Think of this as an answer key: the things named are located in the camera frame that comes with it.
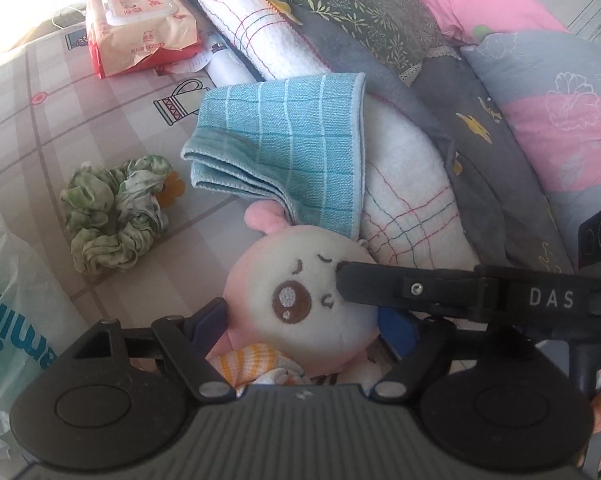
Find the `pink pillow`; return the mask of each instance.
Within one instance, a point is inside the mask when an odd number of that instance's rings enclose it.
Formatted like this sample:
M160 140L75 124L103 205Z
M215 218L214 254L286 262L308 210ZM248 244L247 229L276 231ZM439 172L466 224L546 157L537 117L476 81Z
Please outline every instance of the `pink pillow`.
M568 32L536 0L422 0L449 40L480 44L492 32L557 30Z

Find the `plush toy head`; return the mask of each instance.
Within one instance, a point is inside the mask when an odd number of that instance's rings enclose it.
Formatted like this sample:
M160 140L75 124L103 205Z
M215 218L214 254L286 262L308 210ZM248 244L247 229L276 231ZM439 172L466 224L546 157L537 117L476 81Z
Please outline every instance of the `plush toy head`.
M267 236L229 274L228 330L209 357L260 342L287 354L309 377L339 370L376 338L378 312L344 301L336 270L343 262L373 259L334 232L290 226L276 202L252 204L245 221Z

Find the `green scrunchie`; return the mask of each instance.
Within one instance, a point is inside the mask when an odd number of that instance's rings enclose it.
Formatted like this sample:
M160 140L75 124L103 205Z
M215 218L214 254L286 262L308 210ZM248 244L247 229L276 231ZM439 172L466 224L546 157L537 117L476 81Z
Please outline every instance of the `green scrunchie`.
M71 255L78 272L103 267L131 269L167 227L154 196L172 167L165 157L147 155L113 170L83 163L60 192L65 226L74 237Z

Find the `teal checkered washcloth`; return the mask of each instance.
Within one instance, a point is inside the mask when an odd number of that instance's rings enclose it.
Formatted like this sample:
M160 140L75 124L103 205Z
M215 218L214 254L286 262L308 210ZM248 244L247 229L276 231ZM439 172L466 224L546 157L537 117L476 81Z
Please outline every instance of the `teal checkered washcloth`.
M364 74L325 74L208 92L181 153L192 185L276 200L294 224L357 239L364 86Z

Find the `gray gripper base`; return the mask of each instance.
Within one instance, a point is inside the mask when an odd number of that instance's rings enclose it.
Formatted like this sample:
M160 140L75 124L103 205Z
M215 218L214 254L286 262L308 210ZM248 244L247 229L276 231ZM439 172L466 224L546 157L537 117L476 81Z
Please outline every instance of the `gray gripper base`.
M21 480L584 480L576 468L485 472L434 446L411 413L367 400L357 386L250 386L202 408L182 438L117 472L34 465Z

